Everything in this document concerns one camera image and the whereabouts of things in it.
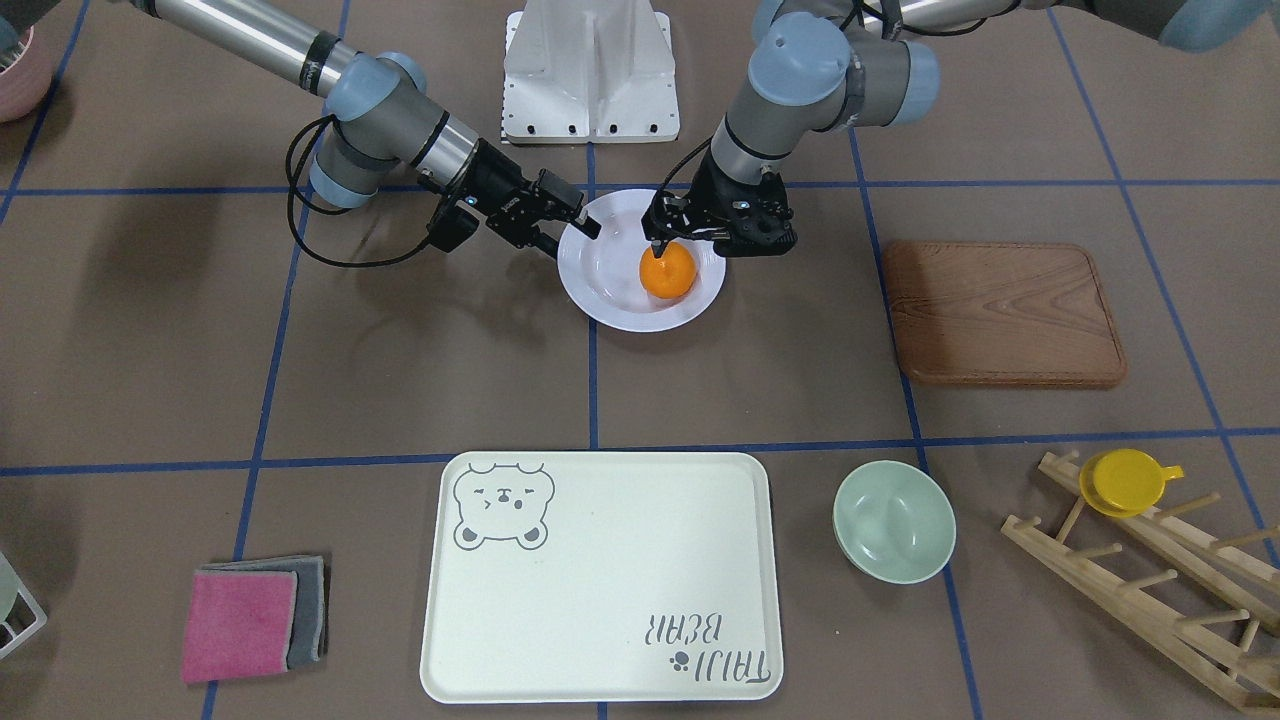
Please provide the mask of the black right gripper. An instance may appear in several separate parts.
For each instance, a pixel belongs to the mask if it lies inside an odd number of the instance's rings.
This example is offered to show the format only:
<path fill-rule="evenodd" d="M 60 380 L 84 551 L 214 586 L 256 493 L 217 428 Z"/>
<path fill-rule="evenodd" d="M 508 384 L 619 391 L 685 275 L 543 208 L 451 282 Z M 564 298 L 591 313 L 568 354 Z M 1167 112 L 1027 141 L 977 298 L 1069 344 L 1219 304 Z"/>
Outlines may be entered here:
<path fill-rule="evenodd" d="M 554 172 L 540 169 L 535 179 L 485 140 L 480 140 L 462 177 L 470 196 L 465 201 L 486 219 L 486 227 L 516 249 L 532 247 L 556 260 L 559 241 L 540 222 L 561 222 L 590 240 L 602 225 L 586 209 L 585 193 Z"/>

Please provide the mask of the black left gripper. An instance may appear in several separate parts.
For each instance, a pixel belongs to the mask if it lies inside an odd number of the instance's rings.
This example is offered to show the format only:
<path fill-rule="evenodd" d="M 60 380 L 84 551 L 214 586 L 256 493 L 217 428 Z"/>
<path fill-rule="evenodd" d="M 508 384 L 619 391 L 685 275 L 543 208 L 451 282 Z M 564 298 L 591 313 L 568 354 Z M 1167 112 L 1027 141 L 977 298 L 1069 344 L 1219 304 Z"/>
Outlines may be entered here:
<path fill-rule="evenodd" d="M 643 214 L 643 231 L 652 256 L 660 260 L 676 240 L 718 242 L 726 238 L 726 225 L 718 218 L 714 174 L 723 172 L 712 151 L 707 150 L 692 176 L 690 190 L 682 197 L 653 195 Z M 756 184 L 764 172 L 758 172 L 749 184 Z"/>

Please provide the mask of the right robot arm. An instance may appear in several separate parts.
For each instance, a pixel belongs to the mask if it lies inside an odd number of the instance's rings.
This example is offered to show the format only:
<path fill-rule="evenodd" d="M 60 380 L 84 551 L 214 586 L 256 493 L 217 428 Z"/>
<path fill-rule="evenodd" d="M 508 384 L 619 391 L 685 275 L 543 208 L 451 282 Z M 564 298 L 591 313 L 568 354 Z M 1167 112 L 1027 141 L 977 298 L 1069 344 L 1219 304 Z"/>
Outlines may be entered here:
<path fill-rule="evenodd" d="M 532 179 L 428 96 L 421 68 L 401 53 L 371 55 L 266 1 L 140 1 L 156 19 L 201 37 L 324 101 L 285 155 L 289 200 L 316 214 L 361 208 L 398 167 L 439 204 L 420 249 L 451 252 L 488 227 L 516 249 L 556 256 L 541 229 L 561 222 L 596 238 L 576 186 L 549 170 Z"/>

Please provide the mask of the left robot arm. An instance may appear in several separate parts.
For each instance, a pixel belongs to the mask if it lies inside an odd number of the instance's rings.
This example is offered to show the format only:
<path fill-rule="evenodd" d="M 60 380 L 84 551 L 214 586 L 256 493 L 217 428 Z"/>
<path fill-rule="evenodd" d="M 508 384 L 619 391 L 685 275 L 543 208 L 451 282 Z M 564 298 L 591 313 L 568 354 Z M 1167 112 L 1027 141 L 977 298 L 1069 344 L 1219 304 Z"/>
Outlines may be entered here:
<path fill-rule="evenodd" d="M 650 250 L 707 241 L 722 258 L 778 256 L 796 243 L 782 167 L 808 133 L 920 120 L 940 92 L 929 37 L 966 35 L 1023 1 L 763 1 L 746 79 L 694 152 L 684 195 L 655 191 L 641 217 Z"/>

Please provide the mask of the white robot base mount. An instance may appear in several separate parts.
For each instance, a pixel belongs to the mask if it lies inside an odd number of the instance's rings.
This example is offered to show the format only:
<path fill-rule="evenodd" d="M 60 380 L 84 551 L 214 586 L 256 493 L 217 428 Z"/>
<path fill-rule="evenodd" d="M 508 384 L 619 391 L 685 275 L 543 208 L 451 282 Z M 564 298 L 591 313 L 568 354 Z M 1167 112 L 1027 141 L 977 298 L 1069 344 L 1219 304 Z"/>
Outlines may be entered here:
<path fill-rule="evenodd" d="M 680 136 L 672 24 L 649 1 L 527 1 L 506 18 L 504 50 L 508 143 Z"/>

